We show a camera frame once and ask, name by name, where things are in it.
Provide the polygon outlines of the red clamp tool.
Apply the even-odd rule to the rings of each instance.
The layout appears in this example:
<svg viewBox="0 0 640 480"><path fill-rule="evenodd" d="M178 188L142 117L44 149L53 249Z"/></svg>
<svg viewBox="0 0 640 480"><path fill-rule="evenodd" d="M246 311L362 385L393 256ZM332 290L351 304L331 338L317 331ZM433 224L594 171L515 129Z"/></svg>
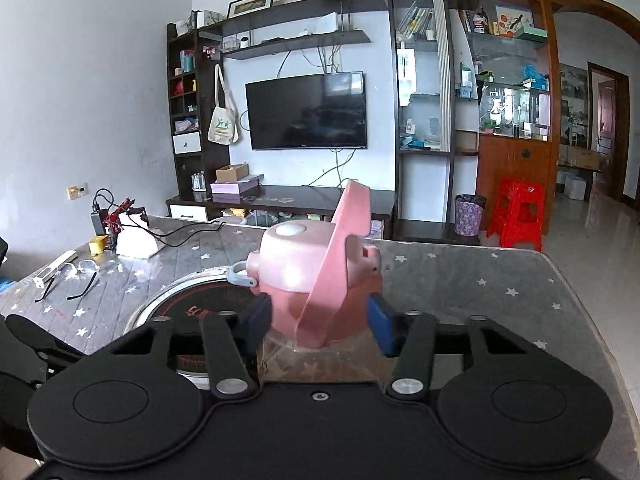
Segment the red clamp tool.
<svg viewBox="0 0 640 480"><path fill-rule="evenodd" d="M102 223L108 235L118 234L122 230L122 222L120 221L122 214L141 214L143 218L146 217L145 208L134 206L135 202L136 201L131 198L126 198L126 200L123 200L111 212L106 214Z"/></svg>

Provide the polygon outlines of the pink water bottle with strap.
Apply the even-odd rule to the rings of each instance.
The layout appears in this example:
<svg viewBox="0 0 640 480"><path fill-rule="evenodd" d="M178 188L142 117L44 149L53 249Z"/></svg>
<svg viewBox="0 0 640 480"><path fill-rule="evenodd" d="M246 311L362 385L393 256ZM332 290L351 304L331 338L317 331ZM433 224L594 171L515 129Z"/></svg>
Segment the pink water bottle with strap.
<svg viewBox="0 0 640 480"><path fill-rule="evenodd" d="M326 348L367 329L367 300L382 292L371 231L371 190L350 181L329 222L290 220L265 230L260 246L227 280L271 297L271 327L304 349Z"/></svg>

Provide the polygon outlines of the white canvas tote bag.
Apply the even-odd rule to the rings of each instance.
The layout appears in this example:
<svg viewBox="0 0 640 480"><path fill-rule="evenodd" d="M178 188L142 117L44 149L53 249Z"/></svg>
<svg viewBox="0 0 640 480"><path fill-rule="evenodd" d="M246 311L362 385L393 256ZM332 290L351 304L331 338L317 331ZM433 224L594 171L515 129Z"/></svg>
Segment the white canvas tote bag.
<svg viewBox="0 0 640 480"><path fill-rule="evenodd" d="M214 108L207 131L207 140L225 146L240 140L238 113L224 80L224 71L219 64L214 70Z"/></svg>

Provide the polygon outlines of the dark wall shelf unit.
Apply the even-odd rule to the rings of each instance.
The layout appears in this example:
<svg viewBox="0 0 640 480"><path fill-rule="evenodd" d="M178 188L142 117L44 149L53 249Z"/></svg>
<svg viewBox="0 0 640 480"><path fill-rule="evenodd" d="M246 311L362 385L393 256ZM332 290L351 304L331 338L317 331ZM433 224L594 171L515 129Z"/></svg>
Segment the dark wall shelf unit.
<svg viewBox="0 0 640 480"><path fill-rule="evenodd" d="M227 17L167 29L179 200L217 209L228 162L262 184L248 209L329 214L369 185L383 234L454 239L452 0L236 0Z"/></svg>

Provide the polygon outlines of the black handheld device left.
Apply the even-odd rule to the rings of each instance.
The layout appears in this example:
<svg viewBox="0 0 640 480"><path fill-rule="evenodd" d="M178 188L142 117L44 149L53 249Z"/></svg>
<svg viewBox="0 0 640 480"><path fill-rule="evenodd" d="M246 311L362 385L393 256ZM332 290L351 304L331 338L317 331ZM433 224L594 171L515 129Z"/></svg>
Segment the black handheld device left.
<svg viewBox="0 0 640 480"><path fill-rule="evenodd" d="M1 446L34 460L42 456L27 422L32 396L49 378L85 355L29 318L1 318Z"/></svg>

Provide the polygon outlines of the purple patterned waste bin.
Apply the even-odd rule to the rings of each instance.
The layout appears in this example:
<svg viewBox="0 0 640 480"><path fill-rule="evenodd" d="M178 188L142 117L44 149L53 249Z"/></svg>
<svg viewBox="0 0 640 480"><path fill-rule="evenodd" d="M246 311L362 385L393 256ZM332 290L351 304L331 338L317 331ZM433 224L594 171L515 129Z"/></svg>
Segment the purple patterned waste bin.
<svg viewBox="0 0 640 480"><path fill-rule="evenodd" d="M454 201L454 232L463 237L477 236L486 207L486 198L475 194L458 194Z"/></svg>

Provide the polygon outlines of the brown wooden display cabinet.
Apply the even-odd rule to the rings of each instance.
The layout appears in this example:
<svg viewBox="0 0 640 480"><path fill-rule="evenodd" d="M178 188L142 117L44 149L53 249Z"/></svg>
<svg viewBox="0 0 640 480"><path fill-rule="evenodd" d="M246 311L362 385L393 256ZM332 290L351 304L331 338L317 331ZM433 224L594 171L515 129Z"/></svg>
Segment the brown wooden display cabinet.
<svg viewBox="0 0 640 480"><path fill-rule="evenodd" d="M560 73L551 0L459 0L478 90L476 192L502 177L544 186L548 229L560 147Z"/></svg>

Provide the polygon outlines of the pink flat box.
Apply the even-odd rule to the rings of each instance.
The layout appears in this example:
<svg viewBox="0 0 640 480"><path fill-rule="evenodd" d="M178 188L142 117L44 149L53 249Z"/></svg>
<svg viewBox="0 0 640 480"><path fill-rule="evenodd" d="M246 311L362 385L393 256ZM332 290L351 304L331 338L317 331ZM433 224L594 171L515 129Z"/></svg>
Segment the pink flat box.
<svg viewBox="0 0 640 480"><path fill-rule="evenodd" d="M236 181L216 181L210 185L213 195L242 195L258 188L262 174L249 174Z"/></svg>

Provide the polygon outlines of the white box on table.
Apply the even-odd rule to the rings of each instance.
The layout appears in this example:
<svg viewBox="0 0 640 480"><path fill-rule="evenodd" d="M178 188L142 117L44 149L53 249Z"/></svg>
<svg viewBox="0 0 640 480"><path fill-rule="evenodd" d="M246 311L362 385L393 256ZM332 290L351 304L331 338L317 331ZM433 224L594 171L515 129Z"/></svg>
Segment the white box on table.
<svg viewBox="0 0 640 480"><path fill-rule="evenodd" d="M160 231L152 230L143 214L120 214L116 254L119 257L149 259L163 248Z"/></svg>

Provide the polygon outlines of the framed picture on shelf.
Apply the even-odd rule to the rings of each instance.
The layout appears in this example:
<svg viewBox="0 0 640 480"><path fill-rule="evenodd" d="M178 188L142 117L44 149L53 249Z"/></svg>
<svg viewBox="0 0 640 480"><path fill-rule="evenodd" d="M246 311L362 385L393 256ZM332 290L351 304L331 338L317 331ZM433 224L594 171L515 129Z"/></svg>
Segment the framed picture on shelf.
<svg viewBox="0 0 640 480"><path fill-rule="evenodd" d="M270 9L273 0L234 0L229 3L227 18L238 18L261 10Z"/></svg>

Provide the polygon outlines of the clear glasses on table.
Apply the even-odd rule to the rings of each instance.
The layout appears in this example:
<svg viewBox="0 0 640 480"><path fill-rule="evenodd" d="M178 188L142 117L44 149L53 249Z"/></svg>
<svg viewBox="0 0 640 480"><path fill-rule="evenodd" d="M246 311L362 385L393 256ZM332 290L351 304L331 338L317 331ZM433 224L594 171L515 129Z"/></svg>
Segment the clear glasses on table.
<svg viewBox="0 0 640 480"><path fill-rule="evenodd" d="M64 287L67 301L85 297L98 282L99 270L100 266L92 260L64 262L43 268L32 280L39 290L35 303L43 302L56 286Z"/></svg>

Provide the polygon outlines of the dark wooden door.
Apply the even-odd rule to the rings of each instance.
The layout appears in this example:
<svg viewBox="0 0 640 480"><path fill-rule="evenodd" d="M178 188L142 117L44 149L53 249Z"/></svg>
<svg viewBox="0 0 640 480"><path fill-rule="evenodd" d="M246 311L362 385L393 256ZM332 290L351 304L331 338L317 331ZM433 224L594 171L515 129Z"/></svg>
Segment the dark wooden door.
<svg viewBox="0 0 640 480"><path fill-rule="evenodd" d="M596 189L621 202L629 150L629 78L589 62L588 84L592 149L600 156Z"/></svg>

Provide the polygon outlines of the black flat screen television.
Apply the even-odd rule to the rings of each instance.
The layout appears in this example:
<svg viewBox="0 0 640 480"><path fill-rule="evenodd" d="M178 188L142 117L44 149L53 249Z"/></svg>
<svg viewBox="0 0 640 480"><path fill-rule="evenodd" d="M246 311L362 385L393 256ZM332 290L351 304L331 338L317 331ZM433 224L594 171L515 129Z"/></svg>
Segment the black flat screen television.
<svg viewBox="0 0 640 480"><path fill-rule="evenodd" d="M359 150L368 144L364 73L255 81L245 94L254 151Z"/></svg>

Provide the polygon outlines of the round induction cooker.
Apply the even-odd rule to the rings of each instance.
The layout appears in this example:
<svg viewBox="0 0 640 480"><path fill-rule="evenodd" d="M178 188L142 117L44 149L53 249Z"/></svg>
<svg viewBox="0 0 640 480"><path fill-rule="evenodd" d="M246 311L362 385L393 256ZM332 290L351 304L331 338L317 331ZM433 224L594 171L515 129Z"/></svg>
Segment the round induction cooker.
<svg viewBox="0 0 640 480"><path fill-rule="evenodd" d="M135 330L152 318L172 318L178 328L191 328L212 314L239 314L255 299L255 295L246 287L230 284L227 270L228 266L214 266L163 286L131 315L124 333ZM177 372L199 389L209 389L203 348L197 341L179 341Z"/></svg>

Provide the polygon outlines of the brown cardboard box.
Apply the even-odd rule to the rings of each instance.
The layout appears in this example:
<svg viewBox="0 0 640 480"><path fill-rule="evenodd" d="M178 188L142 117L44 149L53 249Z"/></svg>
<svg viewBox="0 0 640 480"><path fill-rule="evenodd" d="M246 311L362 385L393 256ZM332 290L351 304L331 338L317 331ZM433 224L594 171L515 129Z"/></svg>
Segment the brown cardboard box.
<svg viewBox="0 0 640 480"><path fill-rule="evenodd" d="M236 165L227 165L216 170L217 182L235 182L244 179L250 174L246 162Z"/></svg>

